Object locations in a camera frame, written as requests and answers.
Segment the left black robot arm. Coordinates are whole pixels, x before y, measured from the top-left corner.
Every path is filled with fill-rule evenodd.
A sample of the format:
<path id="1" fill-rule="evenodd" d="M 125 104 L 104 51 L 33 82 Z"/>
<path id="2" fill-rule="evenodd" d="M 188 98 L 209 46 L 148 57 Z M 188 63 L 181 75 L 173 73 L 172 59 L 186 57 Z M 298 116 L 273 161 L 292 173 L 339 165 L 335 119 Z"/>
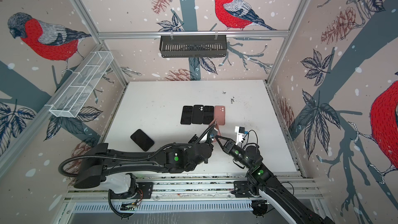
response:
<path id="1" fill-rule="evenodd" d="M 211 143 L 169 144 L 155 152 L 123 152 L 99 144 L 83 155 L 74 187 L 95 188 L 118 173 L 183 173 L 207 163 L 214 146 Z"/>

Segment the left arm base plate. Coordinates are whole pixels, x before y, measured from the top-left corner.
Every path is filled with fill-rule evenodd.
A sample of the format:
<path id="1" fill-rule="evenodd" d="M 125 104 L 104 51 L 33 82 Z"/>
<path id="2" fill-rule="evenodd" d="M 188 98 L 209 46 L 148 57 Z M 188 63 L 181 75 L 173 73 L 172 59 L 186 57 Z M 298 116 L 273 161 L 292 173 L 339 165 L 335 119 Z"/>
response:
<path id="1" fill-rule="evenodd" d="M 127 200 L 127 199 L 150 199 L 153 191 L 154 183 L 142 182 L 136 183 L 134 188 L 131 187 L 127 192 L 116 194 L 113 191 L 108 193 L 111 200 Z"/>

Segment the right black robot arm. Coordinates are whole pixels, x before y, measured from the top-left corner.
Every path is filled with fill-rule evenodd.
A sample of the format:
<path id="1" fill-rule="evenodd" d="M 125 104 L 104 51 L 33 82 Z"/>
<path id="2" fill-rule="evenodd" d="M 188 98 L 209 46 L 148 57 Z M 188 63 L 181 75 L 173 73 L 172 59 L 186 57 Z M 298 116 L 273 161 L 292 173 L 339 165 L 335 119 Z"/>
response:
<path id="1" fill-rule="evenodd" d="M 332 224 L 329 217 L 321 217 L 307 208 L 290 193 L 277 177 L 264 165 L 259 146 L 242 148 L 232 139 L 216 136 L 222 150 L 248 169 L 246 178 L 253 196 L 267 200 L 290 224 Z"/>

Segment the white mesh wall tray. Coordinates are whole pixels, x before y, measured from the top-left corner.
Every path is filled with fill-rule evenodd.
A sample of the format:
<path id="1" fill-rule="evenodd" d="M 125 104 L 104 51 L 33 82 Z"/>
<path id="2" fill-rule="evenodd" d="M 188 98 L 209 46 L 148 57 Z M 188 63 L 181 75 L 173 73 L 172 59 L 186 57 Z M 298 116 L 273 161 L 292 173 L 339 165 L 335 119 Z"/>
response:
<path id="1" fill-rule="evenodd" d="M 52 104 L 50 113 L 55 117 L 77 117 L 113 59 L 109 51 L 91 52 L 84 59 L 83 67 L 72 73 L 72 81 Z"/>

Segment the black bare phone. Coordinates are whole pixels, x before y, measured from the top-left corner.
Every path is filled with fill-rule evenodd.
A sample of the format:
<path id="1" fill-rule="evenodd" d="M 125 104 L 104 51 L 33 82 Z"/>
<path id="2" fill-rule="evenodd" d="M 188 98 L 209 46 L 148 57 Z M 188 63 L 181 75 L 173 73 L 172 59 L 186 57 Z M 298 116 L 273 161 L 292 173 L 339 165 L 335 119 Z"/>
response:
<path id="1" fill-rule="evenodd" d="M 204 106 L 203 124 L 211 124 L 213 120 L 214 120 L 214 107 Z"/>

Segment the purple phone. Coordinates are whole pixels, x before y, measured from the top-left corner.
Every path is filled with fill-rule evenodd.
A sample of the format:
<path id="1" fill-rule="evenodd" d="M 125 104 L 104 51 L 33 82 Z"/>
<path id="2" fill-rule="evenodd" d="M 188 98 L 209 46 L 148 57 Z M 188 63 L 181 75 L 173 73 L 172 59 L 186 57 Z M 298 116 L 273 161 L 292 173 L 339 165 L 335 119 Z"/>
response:
<path id="1" fill-rule="evenodd" d="M 192 123 L 193 106 L 183 106 L 180 124 L 190 125 Z"/>

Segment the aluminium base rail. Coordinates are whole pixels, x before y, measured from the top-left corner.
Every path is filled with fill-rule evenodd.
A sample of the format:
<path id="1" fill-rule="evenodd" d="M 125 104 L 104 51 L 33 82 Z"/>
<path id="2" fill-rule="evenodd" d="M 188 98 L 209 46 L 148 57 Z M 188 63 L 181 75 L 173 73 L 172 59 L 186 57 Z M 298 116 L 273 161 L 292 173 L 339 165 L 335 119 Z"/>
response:
<path id="1" fill-rule="evenodd" d="M 298 199 L 323 199 L 314 179 L 303 178 L 297 173 L 276 174 L 277 179 Z M 193 175 L 144 175 L 138 183 L 153 183 L 151 200 L 185 200 L 188 198 L 225 200 L 233 197 L 234 183 L 246 182 L 243 175 L 193 176 Z"/>

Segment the pink phone case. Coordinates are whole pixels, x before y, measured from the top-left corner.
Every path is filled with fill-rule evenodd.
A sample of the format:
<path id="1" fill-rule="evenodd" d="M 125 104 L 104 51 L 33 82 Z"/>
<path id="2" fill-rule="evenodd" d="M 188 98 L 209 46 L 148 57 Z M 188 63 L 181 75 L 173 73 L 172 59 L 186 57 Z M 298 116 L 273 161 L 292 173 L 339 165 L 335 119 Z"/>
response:
<path id="1" fill-rule="evenodd" d="M 225 125 L 226 123 L 226 108 L 221 105 L 214 107 L 214 119 L 218 125 Z"/>

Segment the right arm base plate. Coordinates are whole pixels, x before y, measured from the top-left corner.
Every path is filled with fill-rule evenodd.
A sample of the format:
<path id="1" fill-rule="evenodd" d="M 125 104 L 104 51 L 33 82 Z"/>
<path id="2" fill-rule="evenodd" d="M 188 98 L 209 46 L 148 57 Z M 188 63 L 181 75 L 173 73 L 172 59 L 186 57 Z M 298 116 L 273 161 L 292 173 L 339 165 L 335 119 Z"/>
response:
<path id="1" fill-rule="evenodd" d="M 231 194 L 237 198 L 276 199 L 277 190 L 281 187 L 278 181 L 234 181 Z"/>

